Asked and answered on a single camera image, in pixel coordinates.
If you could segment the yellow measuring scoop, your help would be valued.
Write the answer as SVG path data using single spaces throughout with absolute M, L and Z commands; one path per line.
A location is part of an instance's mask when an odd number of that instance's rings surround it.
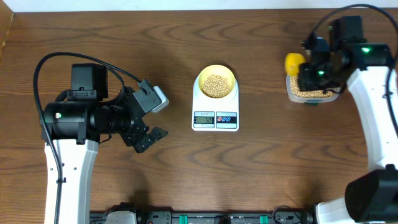
M 302 54 L 288 53 L 285 58 L 286 74 L 291 77 L 296 77 L 300 72 L 300 65 L 305 62 L 306 59 Z

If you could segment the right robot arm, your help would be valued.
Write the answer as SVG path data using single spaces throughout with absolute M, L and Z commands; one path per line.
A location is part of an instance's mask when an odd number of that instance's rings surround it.
M 397 84 L 391 51 L 369 43 L 362 19 L 329 24 L 329 39 L 311 33 L 303 42 L 310 60 L 299 66 L 300 91 L 320 90 L 354 98 L 368 150 L 369 172 L 350 182 L 343 197 L 315 206 L 314 223 L 397 221 Z

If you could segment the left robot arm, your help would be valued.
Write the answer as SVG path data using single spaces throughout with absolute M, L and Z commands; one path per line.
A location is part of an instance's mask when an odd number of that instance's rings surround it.
M 108 100 L 110 71 L 95 63 L 72 65 L 71 88 L 44 109 L 46 223 L 89 222 L 91 176 L 102 134 L 120 135 L 137 153 L 168 134 L 142 120 L 169 104 L 162 90 L 143 80 L 138 90 L 122 86 L 119 95 Z

